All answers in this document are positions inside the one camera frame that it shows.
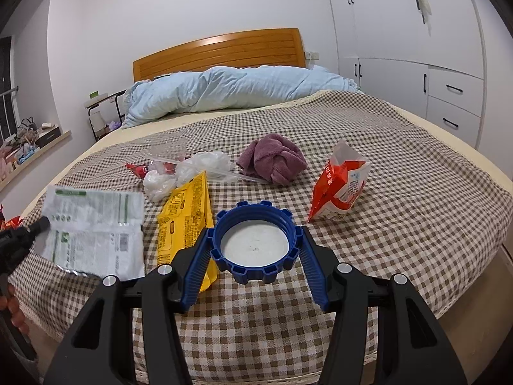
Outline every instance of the green label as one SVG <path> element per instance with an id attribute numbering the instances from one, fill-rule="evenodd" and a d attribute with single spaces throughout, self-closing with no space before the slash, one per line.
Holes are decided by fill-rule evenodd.
<path id="1" fill-rule="evenodd" d="M 86 191 L 71 191 L 68 189 L 56 189 L 55 193 L 57 195 L 75 195 L 75 196 L 86 196 Z"/>

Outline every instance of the white wardrobe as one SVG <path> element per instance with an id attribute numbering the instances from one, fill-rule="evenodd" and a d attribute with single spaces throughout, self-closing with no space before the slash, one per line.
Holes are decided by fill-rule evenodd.
<path id="1" fill-rule="evenodd" d="M 483 46 L 472 0 L 331 0 L 339 73 L 475 147 Z"/>

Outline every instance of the black box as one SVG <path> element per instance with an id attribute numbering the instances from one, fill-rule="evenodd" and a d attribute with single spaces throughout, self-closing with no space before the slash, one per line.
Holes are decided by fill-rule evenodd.
<path id="1" fill-rule="evenodd" d="M 42 148 L 43 146 L 48 145 L 52 140 L 57 139 L 60 135 L 61 129 L 56 125 L 41 134 L 39 139 L 35 141 L 35 144 Z"/>

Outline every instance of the electrical socket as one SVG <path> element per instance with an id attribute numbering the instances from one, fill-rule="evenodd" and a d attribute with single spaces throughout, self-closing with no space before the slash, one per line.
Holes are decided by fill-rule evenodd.
<path id="1" fill-rule="evenodd" d="M 319 60 L 319 52 L 305 52 L 306 60 Z"/>

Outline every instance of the beige bed sheet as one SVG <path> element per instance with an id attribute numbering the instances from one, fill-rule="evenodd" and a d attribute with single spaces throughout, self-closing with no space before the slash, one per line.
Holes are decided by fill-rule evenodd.
<path id="1" fill-rule="evenodd" d="M 426 129 L 433 136 L 456 150 L 476 166 L 487 172 L 505 190 L 513 194 L 513 182 L 492 162 L 475 149 L 459 140 L 447 131 L 436 125 L 417 117 L 405 110 L 396 107 L 399 113 L 411 122 Z M 222 110 L 208 113 L 177 114 L 171 118 L 161 119 L 158 122 L 143 124 L 130 129 L 118 129 L 105 136 L 90 149 L 74 160 L 66 169 L 57 175 L 50 184 L 56 184 L 71 167 L 98 150 L 118 143 L 131 141 L 153 133 L 195 123 L 200 120 L 211 119 L 228 114 L 240 114 L 248 110 Z M 26 216 L 35 206 L 38 198 L 45 192 L 41 191 L 23 212 Z M 493 259 L 487 269 L 481 274 L 468 291 L 442 316 L 440 323 L 446 331 L 452 346 L 465 370 L 468 383 L 472 383 L 492 360 L 501 346 L 513 324 L 513 265 L 508 261 L 506 254 L 501 250 Z M 37 330 L 42 337 L 46 335 Z M 49 360 L 57 346 L 52 340 L 52 346 L 44 343 L 34 343 L 39 355 L 44 354 Z M 374 363 L 365 365 L 362 383 L 371 383 L 374 373 Z"/>

